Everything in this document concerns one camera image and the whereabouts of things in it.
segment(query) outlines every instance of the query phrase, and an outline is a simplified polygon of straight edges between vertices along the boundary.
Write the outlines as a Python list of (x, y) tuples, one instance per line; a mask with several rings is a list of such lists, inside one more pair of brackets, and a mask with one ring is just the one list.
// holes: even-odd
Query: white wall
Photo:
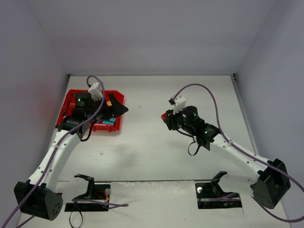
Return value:
[(275, 0), (28, 0), (68, 73), (235, 73)]
[[(51, 139), (67, 76), (27, 1), (0, 1), (0, 224)], [(16, 227), (19, 212), (9, 224)]]
[[(277, 0), (237, 73), (258, 150), (283, 160), (304, 184), (304, 1)], [(283, 198), (289, 218), (304, 214), (295, 185)], [(293, 224), (304, 227), (304, 222)]]

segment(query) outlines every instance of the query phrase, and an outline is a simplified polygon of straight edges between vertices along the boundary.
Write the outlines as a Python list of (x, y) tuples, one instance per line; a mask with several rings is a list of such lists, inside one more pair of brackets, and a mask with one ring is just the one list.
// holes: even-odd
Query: white enclosure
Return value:
[[(160, 115), (170, 108), (170, 96), (185, 84), (201, 82), (215, 93), (223, 128), (231, 138), (262, 156), (283, 160), (289, 174), (304, 183), (303, 11), (302, 0), (1, 0), (0, 224), (16, 206), (14, 186), (26, 181), (48, 149), (66, 89), (85, 88), (84, 76), (89, 74), (102, 76), (106, 89), (121, 91), (130, 111), (123, 117), (120, 133), (94, 133), (92, 140), (75, 149), (61, 181), (88, 171), (99, 181), (123, 181), (114, 184), (131, 192), (126, 181), (182, 180), (187, 190), (170, 200), (160, 199), (165, 207), (188, 195), (193, 180), (210, 179), (221, 169), (241, 174), (238, 167), (207, 151), (192, 160), (186, 151), (189, 141), (168, 132), (161, 122)], [(73, 76), (68, 84), (69, 74)], [(189, 105), (199, 108), (202, 118), (216, 124), (208, 93), (188, 88), (184, 95)], [(164, 196), (175, 184), (155, 183)], [(134, 187), (140, 192), (145, 184)], [(231, 217), (230, 222), (242, 227), (289, 226), (243, 199), (244, 214), (235, 210), (227, 217), (220, 212), (219, 220), (212, 211), (204, 214), (214, 221), (209, 227), (222, 227)], [(282, 202), (288, 218), (302, 216), (304, 196), (295, 185)], [(174, 203), (191, 207), (193, 202), (184, 198)], [(140, 210), (145, 202), (136, 205)], [(169, 226), (166, 218), (187, 213), (172, 210), (168, 216), (153, 214), (149, 226)], [(128, 219), (111, 226), (142, 226), (132, 217), (134, 212), (117, 211)], [(193, 221), (199, 216), (196, 213), (190, 220), (182, 217), (185, 226), (178, 220), (174, 224), (196, 227), (204, 218)], [(285, 216), (281, 204), (275, 213)], [(19, 216), (7, 227), (16, 227)], [(99, 218), (88, 217), (95, 220), (91, 227), (100, 224)], [(57, 227), (69, 227), (66, 214), (58, 219)], [(27, 224), (41, 226), (52, 223), (34, 219)], [(304, 223), (291, 227), (302, 228)]]

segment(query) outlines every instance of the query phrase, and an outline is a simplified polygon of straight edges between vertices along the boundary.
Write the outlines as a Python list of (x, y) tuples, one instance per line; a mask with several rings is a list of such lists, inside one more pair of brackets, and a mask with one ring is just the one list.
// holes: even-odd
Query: black mount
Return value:
[[(14, 193), (18, 204), (24, 199), (28, 192), (34, 187), (27, 182), (18, 182), (14, 188)], [(45, 184), (38, 186), (33, 194), (20, 207), (20, 211), (35, 217), (54, 220), (61, 211), (63, 204), (61, 194), (52, 192), (45, 188)]]
[(89, 198), (91, 198), (95, 193), (94, 177), (89, 177), (89, 176), (86, 176), (86, 175), (83, 175), (83, 174), (77, 174), (74, 177), (79, 177), (79, 178), (82, 178), (82, 179), (87, 180), (89, 182), (88, 185), (87, 185), (86, 193), (75, 197), (75, 199), (89, 199)]
[[(287, 173), (282, 161), (275, 159), (274, 161), (268, 161), (268, 163)], [(254, 199), (264, 207), (273, 209), (290, 189), (290, 180), (269, 167), (257, 173), (260, 177), (255, 184), (250, 186), (253, 190)]]

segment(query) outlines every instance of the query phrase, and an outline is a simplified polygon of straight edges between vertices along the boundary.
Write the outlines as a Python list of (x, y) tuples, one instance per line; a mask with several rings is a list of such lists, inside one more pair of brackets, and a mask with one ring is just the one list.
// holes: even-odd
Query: black object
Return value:
[(90, 126), (90, 130), (89, 130), (89, 134), (87, 135), (87, 138), (86, 139), (81, 139), (80, 141), (81, 142), (85, 142), (85, 141), (88, 141), (89, 138), (91, 137), (91, 133), (92, 133), (92, 130), (93, 130), (93, 127), (94, 127), (94, 124), (97, 123), (97, 120), (93, 121), (91, 123), (91, 126)]
[(89, 199), (89, 198), (91, 198), (93, 193), (95, 192), (94, 177), (86, 176), (86, 175), (83, 175), (83, 174), (77, 174), (74, 177), (75, 178), (79, 177), (79, 178), (82, 178), (82, 179), (87, 180), (89, 182), (88, 185), (87, 185), (86, 193), (77, 196), (76, 199)]
[(198, 109), (194, 106), (185, 107), (182, 116), (185, 123), (191, 124), (199, 119)]
[(71, 211), (70, 217), (68, 218), (68, 221), (69, 221), (69, 223), (70, 223), (71, 228), (76, 228), (76, 227), (74, 227), (74, 226), (72, 225), (72, 222), (71, 222), (71, 216), (72, 216), (72, 213), (73, 213), (75, 210), (77, 210), (77, 211), (79, 212), (80, 216), (81, 216), (81, 223), (80, 223), (80, 226), (77, 227), (77, 228), (81, 228), (82, 223), (84, 222), (84, 217), (82, 216), (81, 210), (80, 210), (80, 208), (78, 207), (77, 202), (74, 202), (73, 209), (72, 209), (72, 211)]
[(175, 101), (171, 98), (171, 99), (169, 100), (169, 103), (170, 103), (171, 105), (174, 105), (174, 104), (175, 104)]
[[(279, 159), (268, 161), (268, 163), (287, 173), (285, 164)], [(290, 180), (269, 167), (264, 171), (259, 171), (258, 174), (260, 177), (257, 182), (250, 186), (254, 199), (264, 207), (273, 209), (290, 189)]]
[(191, 154), (191, 153), (190, 153), (190, 151), (189, 151), (190, 146), (191, 146), (192, 144), (194, 144), (194, 143), (195, 143), (195, 142), (192, 142), (192, 143), (190, 143), (189, 146), (188, 146), (188, 154), (189, 154), (190, 156), (195, 156), (195, 155), (199, 152), (199, 150), (200, 150), (200, 145), (198, 145), (197, 148), (196, 148), (196, 151), (194, 152), (194, 154)]
[[(106, 199), (105, 190), (111, 189), (110, 184), (95, 184), (94, 178), (78, 174), (75, 177), (83, 178), (89, 181), (87, 191), (85, 194), (77, 196), (75, 199), (90, 199), (90, 200), (101, 200), (103, 198)], [(105, 206), (99, 203), (91, 203), (91, 202), (81, 202), (77, 204), (78, 208), (82, 212), (94, 212), (94, 211), (108, 211), (109, 206)], [(73, 211), (74, 203), (67, 203), (65, 211)]]
[[(202, 187), (201, 193), (196, 192), (196, 198), (198, 200), (198, 209), (229, 209), (229, 208), (241, 208), (241, 201), (201, 201), (201, 199), (214, 199), (227, 195), (225, 192), (214, 191), (214, 186), (211, 182), (195, 183), (195, 189)], [(235, 194), (232, 198), (239, 198), (239, 194)]]
[[(18, 204), (24, 199), (28, 192), (34, 187), (27, 182), (18, 182), (14, 188), (14, 193)], [(33, 194), (20, 207), (20, 211), (35, 217), (54, 220), (61, 211), (63, 200), (61, 194), (56, 194), (45, 188), (45, 184), (39, 186)]]
[[(75, 107), (72, 109), (72, 114), (66, 116), (62, 123), (57, 126), (58, 130), (69, 131), (72, 128), (76, 127), (83, 121), (90, 118), (99, 108), (101, 101), (94, 101), (91, 98), (91, 94), (88, 92), (81, 92), (74, 95), (75, 96)], [(129, 109), (119, 103), (115, 96), (110, 93), (109, 99), (112, 106), (108, 106), (104, 102), (98, 114), (94, 117), (92, 122), (94, 123), (98, 119), (100, 120), (110, 120), (113, 117), (119, 117), (122, 114), (126, 113)], [(80, 139), (83, 138), (85, 132), (90, 128), (90, 123), (84, 124), (82, 127), (78, 128), (74, 133), (76, 133)]]
[(194, 106), (187, 106), (175, 115), (173, 110), (167, 110), (161, 117), (170, 131), (183, 129), (191, 137), (196, 137), (198, 145), (207, 150), (210, 150), (210, 143), (214, 142), (214, 137), (220, 134), (219, 128), (199, 117)]

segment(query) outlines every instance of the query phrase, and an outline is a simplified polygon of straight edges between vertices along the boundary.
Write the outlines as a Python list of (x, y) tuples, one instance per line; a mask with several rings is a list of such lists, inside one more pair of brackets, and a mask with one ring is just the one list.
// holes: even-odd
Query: wire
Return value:
[(85, 141), (88, 141), (88, 140), (89, 140), (95, 123), (97, 123), (97, 120), (95, 120), (94, 122), (92, 122), (91, 127), (90, 127), (90, 130), (89, 130), (89, 134), (88, 134), (87, 138), (86, 138), (86, 139), (80, 140), (81, 142), (85, 142)]
[[(209, 94), (211, 95), (212, 100), (213, 100), (213, 103), (214, 103), (214, 106), (215, 106), (215, 113), (216, 113), (218, 128), (219, 128), (219, 130), (220, 130), (222, 136), (224, 137), (224, 139), (225, 139), (227, 142), (229, 142), (230, 139), (224, 134), (224, 132), (223, 132), (221, 126), (220, 126), (220, 123), (219, 123), (219, 110), (218, 110), (218, 105), (217, 105), (217, 102), (216, 102), (216, 100), (215, 100), (215, 97), (214, 97), (213, 93), (210, 91), (210, 89), (208, 89), (205, 85), (202, 85), (202, 84), (199, 84), (199, 83), (188, 84), (188, 85), (184, 86), (182, 89), (180, 89), (180, 90), (177, 92), (177, 94), (176, 94), (172, 99), (174, 100), (174, 99), (178, 96), (178, 94), (181, 93), (181, 91), (183, 91), (185, 88), (190, 87), (190, 86), (193, 86), (193, 85), (194, 85), (194, 86), (201, 86), (201, 87), (205, 88), (205, 89), (209, 92)], [(266, 162), (264, 162), (264, 161), (262, 161), (262, 160), (260, 160), (260, 159), (258, 159), (258, 158), (256, 158), (256, 157), (254, 157), (254, 156), (251, 156), (250, 154), (248, 154), (247, 152), (245, 152), (244, 150), (242, 150), (241, 148), (239, 148), (239, 147), (238, 147), (236, 144), (234, 144), (233, 142), (231, 143), (231, 146), (233, 146), (235, 149), (237, 149), (238, 151), (240, 151), (242, 154), (246, 155), (247, 157), (249, 157), (249, 158), (251, 158), (251, 159), (253, 159), (253, 160), (255, 160), (255, 161), (257, 161), (257, 162), (259, 162), (259, 163), (261, 163), (261, 164), (263, 164), (263, 165), (265, 165), (265, 166), (267, 166), (267, 167), (269, 167), (269, 168), (271, 168), (271, 169), (273, 169), (273, 170), (275, 170), (275, 171), (277, 171), (277, 172), (279, 172), (279, 173), (282, 174), (283, 176), (287, 177), (289, 180), (291, 180), (293, 183), (295, 183), (295, 184), (302, 190), (302, 192), (304, 192), (304, 187), (303, 187), (295, 178), (293, 178), (292, 176), (288, 175), (287, 173), (283, 172), (282, 170), (278, 169), (277, 167), (275, 167), (275, 166), (273, 166), (273, 165), (270, 165), (270, 164), (268, 164), (268, 163), (266, 163)], [(263, 205), (261, 205), (260, 203), (258, 203), (258, 205), (260, 205), (261, 208), (262, 208), (264, 211), (266, 211), (269, 215), (271, 215), (272, 217), (274, 217), (274, 218), (276, 218), (277, 220), (282, 221), (282, 222), (296, 223), (296, 222), (300, 222), (300, 221), (303, 221), (303, 220), (304, 220), (304, 215), (303, 215), (302, 217), (300, 217), (300, 218), (297, 218), (297, 219), (284, 219), (284, 218), (280, 218), (280, 217), (274, 215), (273, 213), (271, 213), (269, 210), (267, 210), (267, 209), (266, 209)]]
[(73, 96), (75, 96), (75, 94), (72, 94), (72, 95), (70, 96), (70, 99), (68, 100), (67, 107), (66, 107), (66, 109), (64, 110), (64, 112), (62, 113), (62, 116), (65, 116), (65, 115), (66, 115), (67, 110), (68, 110), (68, 108), (69, 108), (69, 106), (70, 106), (70, 104), (71, 104), (71, 101), (72, 101), (72, 97), (73, 97)]
[(17, 226), (16, 228), (20, 228), (22, 227), (24, 224), (26, 224), (27, 222), (31, 221), (35, 216), (31, 216), (29, 217), (27, 220), (25, 220), (24, 222), (22, 222), (19, 226)]
[(182, 134), (182, 135), (185, 135), (185, 136), (187, 136), (187, 137), (190, 137), (190, 138), (193, 138), (193, 136), (192, 135), (190, 135), (190, 134), (186, 134), (186, 133), (184, 133), (184, 132), (181, 132), (180, 130), (176, 130), (178, 133), (180, 133), (180, 134)]
[(188, 146), (188, 154), (189, 154), (190, 156), (195, 156), (195, 155), (199, 152), (199, 150), (200, 150), (200, 145), (198, 145), (198, 147), (197, 147), (196, 151), (194, 152), (194, 154), (191, 154), (191, 153), (190, 153), (189, 148), (190, 148), (190, 146), (191, 146), (192, 144), (194, 144), (194, 143), (195, 143), (195, 142), (192, 142), (192, 143), (190, 143), (189, 146)]
[(72, 209), (72, 211), (71, 211), (71, 214), (70, 214), (70, 217), (68, 218), (68, 221), (69, 221), (69, 223), (70, 223), (71, 228), (76, 228), (76, 227), (74, 227), (74, 226), (72, 225), (72, 222), (71, 222), (71, 216), (72, 216), (72, 213), (75, 211), (75, 209), (77, 209), (77, 211), (79, 212), (79, 214), (80, 214), (80, 216), (81, 216), (81, 224), (80, 224), (80, 226), (77, 227), (77, 228), (81, 228), (82, 223), (84, 222), (84, 217), (82, 216), (81, 210), (80, 210), (80, 208), (78, 207), (77, 202), (74, 202), (74, 207), (73, 207), (73, 209)]
[(108, 209), (114, 209), (114, 208), (119, 208), (119, 207), (128, 207), (129, 204), (125, 203), (125, 204), (116, 204), (116, 203), (106, 203), (106, 202), (100, 202), (100, 201), (96, 201), (96, 200), (92, 200), (92, 199), (72, 199), (73, 202), (90, 202), (90, 203), (98, 203), (101, 205), (105, 205), (105, 206), (113, 206), (111, 208)]
[(99, 197), (99, 198), (101, 198), (102, 200), (105, 200), (101, 195), (99, 195), (97, 192), (95, 192), (95, 194)]
[[(201, 197), (202, 197), (202, 194), (203, 194), (203, 191), (200, 192), (199, 194), (199, 206), (200, 206), (200, 203), (201, 203)], [(220, 201), (227, 201), (230, 197), (233, 197), (235, 196), (237, 193), (233, 192), (233, 193), (230, 193), (230, 194), (227, 194), (226, 196), (222, 196), (222, 197), (218, 197), (218, 198), (211, 198), (211, 199), (208, 199), (207, 202), (220, 202)], [(230, 201), (241, 201), (241, 199), (229, 199)]]
[[(90, 78), (95, 78), (99, 83), (100, 83), (100, 86), (102, 87), (103, 89), (103, 94), (105, 94), (105, 87), (102, 83), (102, 81), (96, 77), (96, 76), (88, 76), (87, 77), (87, 82)], [(50, 165), (51, 165), (51, 162), (53, 161), (55, 155), (56, 155), (56, 152), (58, 150), (58, 147), (60, 146), (60, 144), (62, 143), (62, 141), (71, 133), (74, 133), (78, 128), (80, 128), (81, 126), (83, 126), (84, 124), (86, 124), (87, 122), (90, 122), (97, 114), (98, 112), (101, 110), (101, 107), (103, 106), (104, 102), (105, 102), (105, 96), (103, 96), (103, 99), (97, 109), (97, 111), (90, 117), (88, 118), (87, 120), (83, 121), (82, 123), (80, 123), (79, 125), (77, 125), (76, 127), (72, 128), (70, 131), (68, 131), (67, 133), (65, 133), (61, 139), (58, 140), (57, 142), (57, 146), (54, 148), (49, 160), (48, 160), (48, 163), (46, 165), (46, 168), (44, 169), (40, 179), (37, 181), (37, 183), (34, 185), (34, 187), (28, 192), (28, 194), (23, 198), (23, 200), (18, 204), (18, 206), (12, 211), (12, 213), (8, 216), (8, 218), (5, 220), (5, 222), (3, 223), (2, 227), (1, 228), (5, 228), (7, 226), (7, 224), (9, 223), (9, 221), (11, 220), (11, 218), (16, 214), (16, 212), (20, 209), (20, 207), (26, 202), (26, 200), (30, 197), (31, 194), (33, 194), (33, 192), (37, 189), (37, 187), (39, 186), (39, 184), (42, 182), (43, 178), (45, 177)]]

